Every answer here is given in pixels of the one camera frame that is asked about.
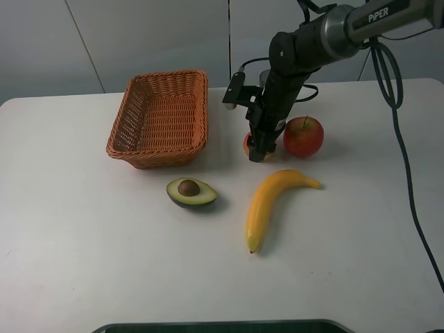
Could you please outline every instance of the white table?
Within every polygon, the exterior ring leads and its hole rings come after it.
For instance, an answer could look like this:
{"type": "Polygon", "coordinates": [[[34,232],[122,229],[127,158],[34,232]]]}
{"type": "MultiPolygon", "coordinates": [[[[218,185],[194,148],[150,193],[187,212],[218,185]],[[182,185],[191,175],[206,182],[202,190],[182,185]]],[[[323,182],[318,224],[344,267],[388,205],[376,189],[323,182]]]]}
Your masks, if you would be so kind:
{"type": "MultiPolygon", "coordinates": [[[[209,93],[210,138],[181,169],[140,171],[105,145],[122,94],[14,99],[0,108],[0,331],[90,333],[110,323],[326,318],[355,332],[444,328],[444,295],[413,225],[391,111],[377,83],[319,84],[325,129],[313,158],[249,162],[245,110],[209,93]],[[270,173],[300,169],[325,189],[277,202],[260,255],[244,225],[270,173]],[[165,192],[208,182],[214,211],[165,192]]],[[[444,87],[405,81],[400,126],[420,222],[444,271],[444,87]]]]}

